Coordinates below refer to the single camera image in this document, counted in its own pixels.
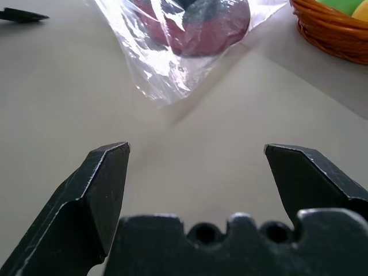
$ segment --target red object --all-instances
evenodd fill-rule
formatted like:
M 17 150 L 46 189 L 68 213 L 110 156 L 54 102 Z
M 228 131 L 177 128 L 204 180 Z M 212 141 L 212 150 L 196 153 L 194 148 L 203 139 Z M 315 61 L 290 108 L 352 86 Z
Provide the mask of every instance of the red object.
M 135 0 L 135 4 L 141 9 L 138 16 L 149 35 L 160 43 L 170 46 L 172 51 L 179 55 L 216 55 L 223 52 L 244 37 L 251 18 L 247 0 L 234 1 L 228 10 L 211 20 L 187 22 L 183 23 L 183 26 L 178 26 L 164 14 L 167 32 L 165 35 L 152 7 L 143 0 Z

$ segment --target clear plastic bag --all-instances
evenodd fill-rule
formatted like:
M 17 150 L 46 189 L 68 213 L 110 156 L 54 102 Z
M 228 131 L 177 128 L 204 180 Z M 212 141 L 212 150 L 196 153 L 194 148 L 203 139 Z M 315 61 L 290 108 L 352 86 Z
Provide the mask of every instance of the clear plastic bag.
M 137 88 L 160 106 L 186 98 L 221 55 L 288 0 L 95 0 Z

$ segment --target table surface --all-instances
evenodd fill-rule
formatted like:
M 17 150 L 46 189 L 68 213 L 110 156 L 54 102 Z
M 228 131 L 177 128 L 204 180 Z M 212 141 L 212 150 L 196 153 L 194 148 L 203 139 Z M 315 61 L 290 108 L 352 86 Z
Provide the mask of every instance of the table surface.
M 220 79 L 157 109 L 94 2 L 2 4 L 51 19 L 0 24 L 0 263 L 87 153 L 118 141 L 132 145 L 121 214 L 173 212 L 187 228 L 224 229 L 237 211 L 289 223 L 266 143 L 315 148 L 368 188 L 367 67 L 306 43 L 289 6 L 237 46 Z

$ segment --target wicker basket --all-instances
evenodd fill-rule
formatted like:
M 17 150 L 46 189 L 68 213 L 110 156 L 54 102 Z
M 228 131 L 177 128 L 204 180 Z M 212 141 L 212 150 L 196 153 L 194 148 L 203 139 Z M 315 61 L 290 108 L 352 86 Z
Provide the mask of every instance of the wicker basket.
M 322 51 L 351 62 L 368 64 L 368 22 L 354 19 L 316 0 L 290 0 L 298 30 Z

